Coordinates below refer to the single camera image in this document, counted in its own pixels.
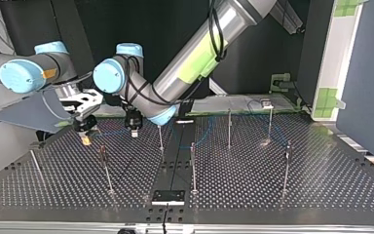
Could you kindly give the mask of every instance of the gray robot arm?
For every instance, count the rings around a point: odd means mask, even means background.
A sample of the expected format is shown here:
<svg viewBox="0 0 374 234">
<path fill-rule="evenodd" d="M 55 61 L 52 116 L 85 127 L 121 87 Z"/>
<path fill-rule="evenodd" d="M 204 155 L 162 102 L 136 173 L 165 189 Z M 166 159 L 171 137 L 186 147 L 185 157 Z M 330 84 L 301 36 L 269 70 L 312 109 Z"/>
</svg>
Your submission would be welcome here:
<svg viewBox="0 0 374 234">
<path fill-rule="evenodd" d="M 124 97 L 150 121 L 164 125 L 174 114 L 177 99 L 197 79 L 207 77 L 220 62 L 214 42 L 217 47 L 223 43 L 226 49 L 246 28 L 266 17 L 275 3 L 276 0 L 223 1 L 217 10 L 222 33 L 213 25 L 212 41 L 206 21 L 154 84 L 147 83 L 137 69 L 137 61 L 143 58 L 141 47 L 129 43 L 119 44 L 116 56 L 95 68 L 94 81 L 105 93 Z"/>
<path fill-rule="evenodd" d="M 35 52 L 30 57 L 0 54 L 0 84 L 17 94 L 27 94 L 77 78 L 61 42 L 36 46 Z"/>
<path fill-rule="evenodd" d="M 0 54 L 0 84 L 17 94 L 46 90 L 51 85 L 49 89 L 55 90 L 71 114 L 74 130 L 83 143 L 91 143 L 88 136 L 96 129 L 91 114 L 99 109 L 103 96 L 96 90 L 78 88 L 80 78 L 62 42 L 36 46 L 35 53 L 30 57 Z"/>
</svg>

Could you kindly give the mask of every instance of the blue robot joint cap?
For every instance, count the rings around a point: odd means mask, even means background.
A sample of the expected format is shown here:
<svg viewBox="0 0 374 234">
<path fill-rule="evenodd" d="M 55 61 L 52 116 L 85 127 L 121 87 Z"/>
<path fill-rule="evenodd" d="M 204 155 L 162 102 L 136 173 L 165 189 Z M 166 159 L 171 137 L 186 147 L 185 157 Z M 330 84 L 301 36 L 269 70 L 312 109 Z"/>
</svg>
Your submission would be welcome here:
<svg viewBox="0 0 374 234">
<path fill-rule="evenodd" d="M 142 46 L 135 43 L 121 43 L 117 45 L 117 55 L 129 55 L 144 58 Z"/>
</svg>

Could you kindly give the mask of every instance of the metal rod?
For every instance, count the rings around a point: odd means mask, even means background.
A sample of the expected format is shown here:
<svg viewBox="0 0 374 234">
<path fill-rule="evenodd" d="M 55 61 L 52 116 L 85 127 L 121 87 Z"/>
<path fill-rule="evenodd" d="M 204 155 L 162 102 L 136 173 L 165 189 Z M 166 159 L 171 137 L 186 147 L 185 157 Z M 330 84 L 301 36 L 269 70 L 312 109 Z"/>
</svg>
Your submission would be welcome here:
<svg viewBox="0 0 374 234">
<path fill-rule="evenodd" d="M 272 132 L 272 120 L 273 120 L 273 108 L 270 109 L 270 117 L 269 117 L 269 132 L 267 135 L 267 140 L 270 141 L 271 139 L 271 132 Z"/>
<path fill-rule="evenodd" d="M 101 163 L 101 167 L 104 168 L 105 174 L 107 176 L 109 193 L 113 194 L 114 188 L 112 187 L 111 176 L 108 171 L 108 155 L 107 155 L 105 144 L 102 144 L 101 147 L 99 148 L 99 161 Z"/>
<path fill-rule="evenodd" d="M 35 152 L 33 151 L 33 149 L 29 150 L 29 152 L 32 155 L 32 160 L 33 160 L 33 163 L 35 164 L 36 169 L 38 170 L 39 176 L 42 178 L 42 181 L 44 181 L 44 175 L 42 174 L 41 167 L 39 167 Z"/>
<path fill-rule="evenodd" d="M 114 193 L 114 188 L 112 187 L 111 177 L 110 177 L 110 174 L 109 174 L 109 172 L 108 172 L 108 167 L 105 167 L 105 172 L 106 172 L 106 174 L 107 174 L 109 190 L 110 190 L 111 193 Z"/>
<path fill-rule="evenodd" d="M 159 125 L 159 135 L 160 135 L 160 150 L 163 151 L 164 150 L 164 147 L 163 147 L 163 135 L 162 135 L 162 132 L 161 132 L 161 126 Z"/>
<path fill-rule="evenodd" d="M 196 183 L 196 145 L 195 143 L 191 143 L 191 164 L 193 167 L 193 194 L 197 194 L 199 191 L 197 190 L 197 183 Z"/>
<path fill-rule="evenodd" d="M 232 123 L 232 110 L 229 109 L 229 144 L 228 144 L 229 149 L 232 147 L 232 134 L 231 134 L 232 124 L 233 124 Z"/>
<path fill-rule="evenodd" d="M 284 197 L 284 194 L 287 192 L 287 179 L 288 179 L 289 166 L 290 166 L 290 161 L 293 157 L 293 146 L 290 141 L 287 142 L 286 151 L 284 155 L 286 158 L 286 171 L 284 173 L 283 197 Z"/>
<path fill-rule="evenodd" d="M 283 193 L 287 192 L 287 177 L 289 173 L 289 163 L 288 160 L 286 161 L 286 172 L 284 173 L 284 183 L 283 183 Z"/>
</svg>

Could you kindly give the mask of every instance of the black panel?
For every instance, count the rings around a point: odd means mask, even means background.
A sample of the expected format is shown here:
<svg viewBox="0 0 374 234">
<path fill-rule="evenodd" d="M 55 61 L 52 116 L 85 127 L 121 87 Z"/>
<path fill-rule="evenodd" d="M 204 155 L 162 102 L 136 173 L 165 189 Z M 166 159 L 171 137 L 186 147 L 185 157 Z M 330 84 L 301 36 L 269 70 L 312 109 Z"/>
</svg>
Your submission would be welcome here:
<svg viewBox="0 0 374 234">
<path fill-rule="evenodd" d="M 300 59 L 297 85 L 307 103 L 313 103 L 334 1 L 312 0 Z"/>
<path fill-rule="evenodd" d="M 118 43 L 144 48 L 144 74 L 153 82 L 206 20 L 205 0 L 75 0 L 95 64 L 115 54 Z M 206 97 L 208 82 L 194 98 Z"/>
<path fill-rule="evenodd" d="M 374 1 L 363 5 L 337 127 L 374 154 Z"/>
<path fill-rule="evenodd" d="M 52 0 L 58 29 L 79 75 L 94 70 L 94 59 L 74 0 Z M 84 82 L 88 85 L 91 79 Z"/>
<path fill-rule="evenodd" d="M 35 55 L 34 46 L 60 40 L 49 0 L 0 0 L 2 17 L 18 55 Z"/>
<path fill-rule="evenodd" d="M 73 0 L 0 0 L 0 8 L 18 55 L 34 55 L 36 45 L 61 40 L 79 75 L 94 69 L 87 36 Z"/>
</svg>

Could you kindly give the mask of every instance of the metal bracket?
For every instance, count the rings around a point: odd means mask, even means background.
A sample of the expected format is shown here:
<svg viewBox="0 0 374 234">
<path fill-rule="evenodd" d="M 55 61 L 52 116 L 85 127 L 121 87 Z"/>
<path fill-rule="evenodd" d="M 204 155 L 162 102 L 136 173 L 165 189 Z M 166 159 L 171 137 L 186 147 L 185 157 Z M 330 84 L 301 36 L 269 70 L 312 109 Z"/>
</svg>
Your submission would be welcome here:
<svg viewBox="0 0 374 234">
<path fill-rule="evenodd" d="M 153 195 L 153 206 L 184 206 L 184 190 L 156 190 Z"/>
</svg>

